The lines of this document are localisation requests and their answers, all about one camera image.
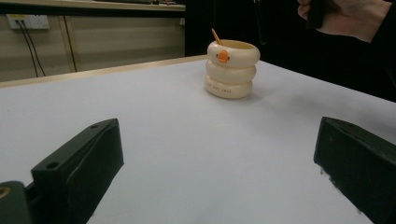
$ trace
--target black sleeve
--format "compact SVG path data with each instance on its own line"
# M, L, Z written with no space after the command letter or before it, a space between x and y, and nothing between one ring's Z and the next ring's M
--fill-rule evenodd
M391 5L362 60L396 74L396 3Z

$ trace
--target power outlet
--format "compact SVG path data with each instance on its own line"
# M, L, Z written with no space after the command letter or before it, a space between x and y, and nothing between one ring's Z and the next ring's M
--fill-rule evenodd
M11 29L21 29L21 27L18 25L18 21L23 21L27 29L50 28L48 17L45 15L7 14L7 18Z

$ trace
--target cream stacked ring toy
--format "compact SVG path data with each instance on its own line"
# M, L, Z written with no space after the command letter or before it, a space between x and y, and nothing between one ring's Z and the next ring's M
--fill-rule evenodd
M241 41L221 40L221 43L214 41L207 48L205 87L222 98L246 97L252 89L260 52Z

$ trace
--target hand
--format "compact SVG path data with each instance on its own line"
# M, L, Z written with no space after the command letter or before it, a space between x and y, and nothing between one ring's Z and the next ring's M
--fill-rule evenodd
M306 19L311 0L297 0L298 14ZM328 35L354 36L371 42L387 15L390 3L382 0L319 0L325 1L325 16L318 30Z

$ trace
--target white table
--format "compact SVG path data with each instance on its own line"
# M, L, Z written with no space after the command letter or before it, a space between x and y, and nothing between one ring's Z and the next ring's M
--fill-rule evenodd
M371 223L313 163L318 127L342 119L396 144L396 104L257 68L242 100L205 90L205 57L3 83L0 180L29 184L52 151L118 118L125 165L90 223Z

